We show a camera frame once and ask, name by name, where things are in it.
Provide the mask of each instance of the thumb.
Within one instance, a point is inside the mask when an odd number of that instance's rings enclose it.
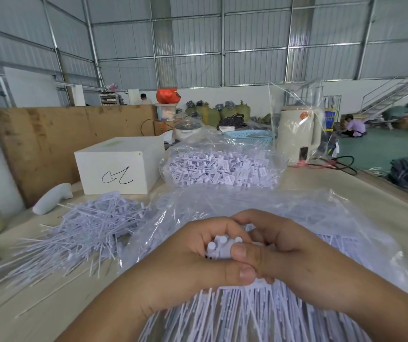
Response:
[[[256,278],[252,266],[234,260],[203,259],[196,270],[202,279],[202,289],[250,285]]]
[[[261,276],[281,280],[285,255],[266,246],[237,242],[231,247],[231,258],[251,265]]]

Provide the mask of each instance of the orange bag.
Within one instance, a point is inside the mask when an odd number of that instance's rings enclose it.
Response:
[[[180,102],[180,95],[177,93],[177,88],[158,89],[157,101],[160,104],[177,104]]]

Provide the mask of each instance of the purple shirt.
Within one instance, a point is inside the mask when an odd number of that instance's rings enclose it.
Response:
[[[362,133],[365,132],[365,124],[361,120],[350,120],[346,127],[348,131],[354,131],[353,137],[361,137]]]

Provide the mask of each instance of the white box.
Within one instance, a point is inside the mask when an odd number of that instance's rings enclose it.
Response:
[[[115,137],[76,151],[85,194],[148,194],[160,177],[162,137]]]

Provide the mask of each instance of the fingernail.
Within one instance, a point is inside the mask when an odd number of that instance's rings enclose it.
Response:
[[[253,269],[250,265],[244,266],[241,268],[240,276],[243,282],[252,283],[256,278],[255,269]]]
[[[247,255],[247,250],[243,243],[237,242],[231,247],[231,257],[234,260],[243,261]]]

